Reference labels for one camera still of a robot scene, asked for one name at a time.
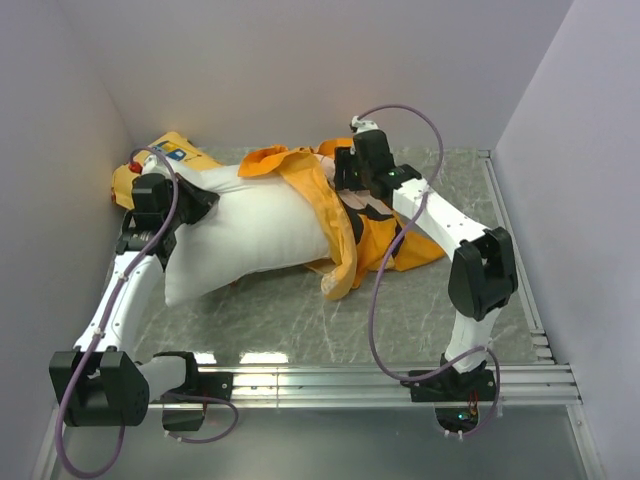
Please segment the orange Mickey Mouse pillowcase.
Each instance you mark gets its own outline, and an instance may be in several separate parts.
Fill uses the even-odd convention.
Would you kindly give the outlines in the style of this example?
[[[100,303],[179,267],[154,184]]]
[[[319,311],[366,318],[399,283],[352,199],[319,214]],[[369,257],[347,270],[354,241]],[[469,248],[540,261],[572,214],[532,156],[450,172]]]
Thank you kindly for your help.
[[[321,291],[329,300],[343,298],[380,266],[404,272],[445,256],[433,240],[408,233],[391,258],[383,259],[404,224],[394,210],[366,191],[334,190],[335,148],[351,145],[347,138],[326,140],[316,148],[274,145],[246,155],[238,172],[242,178],[277,174],[310,203],[330,255],[308,267],[322,274]]]

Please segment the white pillow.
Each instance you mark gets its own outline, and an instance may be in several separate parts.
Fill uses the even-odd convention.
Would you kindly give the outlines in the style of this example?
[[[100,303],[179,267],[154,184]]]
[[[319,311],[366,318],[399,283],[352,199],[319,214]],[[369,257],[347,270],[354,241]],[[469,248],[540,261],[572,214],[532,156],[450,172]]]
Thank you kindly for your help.
[[[241,277],[330,256],[311,204],[281,176],[241,178],[237,165],[204,171],[172,164],[195,186],[219,195],[209,213],[176,232],[165,270],[165,303],[173,307]]]

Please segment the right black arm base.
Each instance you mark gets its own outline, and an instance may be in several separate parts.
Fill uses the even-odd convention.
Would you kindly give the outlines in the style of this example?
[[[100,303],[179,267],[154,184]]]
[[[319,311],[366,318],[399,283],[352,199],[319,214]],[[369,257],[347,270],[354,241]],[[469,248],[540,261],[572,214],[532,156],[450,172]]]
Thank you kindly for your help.
[[[493,401],[498,382],[494,372],[486,368],[467,373],[449,368],[430,379],[402,382],[401,385],[410,390],[413,403],[455,403]]]

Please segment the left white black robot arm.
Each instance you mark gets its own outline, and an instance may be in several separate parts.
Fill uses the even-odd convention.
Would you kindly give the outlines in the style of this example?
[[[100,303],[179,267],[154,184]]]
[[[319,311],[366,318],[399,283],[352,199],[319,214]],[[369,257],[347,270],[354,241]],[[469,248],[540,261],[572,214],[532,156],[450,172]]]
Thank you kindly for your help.
[[[138,365],[130,356],[150,294],[177,245],[176,231],[202,220],[219,196],[180,175],[143,174],[133,182],[134,207],[123,219],[113,272],[89,325],[72,349],[56,352],[49,374],[59,427],[137,426],[151,402],[179,402],[201,390],[190,352],[165,352]]]

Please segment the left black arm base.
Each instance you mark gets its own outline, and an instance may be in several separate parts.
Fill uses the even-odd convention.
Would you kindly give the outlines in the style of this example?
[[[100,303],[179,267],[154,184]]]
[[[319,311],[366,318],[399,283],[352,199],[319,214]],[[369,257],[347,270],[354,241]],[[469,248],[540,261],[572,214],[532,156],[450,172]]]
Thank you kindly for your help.
[[[171,393],[230,401],[233,384],[234,374],[229,371],[190,373],[187,375],[185,383],[172,389]]]

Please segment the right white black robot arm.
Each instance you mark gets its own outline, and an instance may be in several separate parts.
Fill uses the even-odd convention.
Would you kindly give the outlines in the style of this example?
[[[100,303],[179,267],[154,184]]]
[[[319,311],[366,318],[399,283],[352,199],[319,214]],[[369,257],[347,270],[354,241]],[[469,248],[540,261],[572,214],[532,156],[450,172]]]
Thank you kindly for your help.
[[[518,289],[512,237],[503,227],[490,229],[463,214],[413,167],[396,165],[376,123],[355,120],[351,130],[352,146],[335,150],[336,189],[370,193],[407,218],[396,243],[417,227],[451,262],[448,295],[455,320],[438,370],[444,394],[463,399],[476,385],[472,371],[487,359],[495,321]]]

